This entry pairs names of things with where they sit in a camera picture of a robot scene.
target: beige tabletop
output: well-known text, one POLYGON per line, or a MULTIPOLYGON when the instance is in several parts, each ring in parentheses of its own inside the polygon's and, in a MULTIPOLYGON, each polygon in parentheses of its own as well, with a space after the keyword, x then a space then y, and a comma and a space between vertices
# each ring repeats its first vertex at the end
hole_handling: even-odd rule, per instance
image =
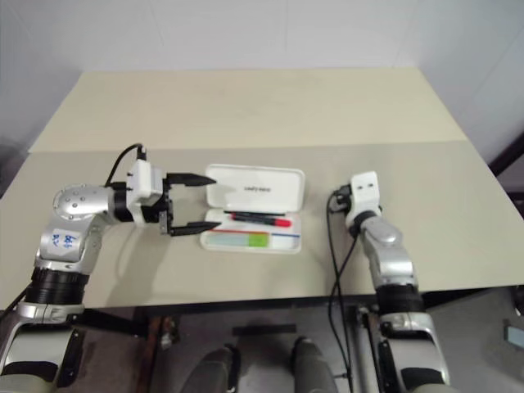
MULTIPOLYGON (((198 237, 162 237, 155 225, 138 230, 121 224, 104 236, 86 287, 88 307, 325 296, 333 280, 326 198, 366 170, 378 173, 384 215, 403 231, 423 291, 512 285, 524 278, 522 219, 416 70, 94 73, 66 98, 0 202, 0 307, 29 281, 56 191, 71 183, 103 183, 118 152, 138 140, 150 147, 148 158, 168 171, 203 173, 212 163, 302 169, 302 251, 205 251, 198 237), (178 110, 177 86, 185 86, 191 102, 184 110, 178 110), (212 110, 210 90, 222 111, 212 110), (286 106, 298 116, 296 124, 286 106), (320 110, 304 112, 307 107, 320 110), (187 113, 200 113, 205 126, 187 113), (323 116, 327 126, 320 127, 323 116), (154 126, 143 132, 139 119, 154 126), (213 123, 219 133, 212 133, 213 123), (246 135, 256 127, 271 138, 246 135), (91 136, 81 138, 89 129, 91 136)), ((129 165, 125 160, 117 177, 129 165)), ((204 217, 205 191, 172 191, 177 223, 204 217)), ((333 222, 339 255, 350 244, 341 219, 333 222)), ((360 247, 342 281, 345 293, 373 293, 360 247)))

